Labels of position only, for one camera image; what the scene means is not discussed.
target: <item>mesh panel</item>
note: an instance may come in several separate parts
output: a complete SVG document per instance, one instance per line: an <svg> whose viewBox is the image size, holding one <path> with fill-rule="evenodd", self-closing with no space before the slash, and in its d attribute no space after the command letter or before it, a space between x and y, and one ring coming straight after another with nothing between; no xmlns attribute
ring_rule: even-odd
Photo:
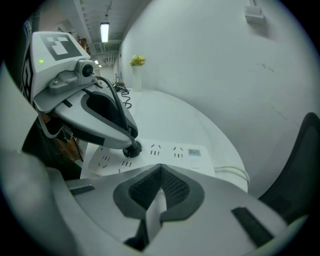
<svg viewBox="0 0 320 256"><path fill-rule="evenodd" d="M99 94L91 94L86 104L90 109L95 111L100 116L104 117L115 125L124 128L124 124L120 118L118 109L107 97Z"/></svg>
<svg viewBox="0 0 320 256"><path fill-rule="evenodd" d="M129 195L134 201L147 210L156 197L160 186L161 171L157 170L133 184L129 189Z"/></svg>
<svg viewBox="0 0 320 256"><path fill-rule="evenodd" d="M190 188L184 181L164 169L162 170L161 178L161 187L165 194L167 209L181 203L187 198Z"/></svg>

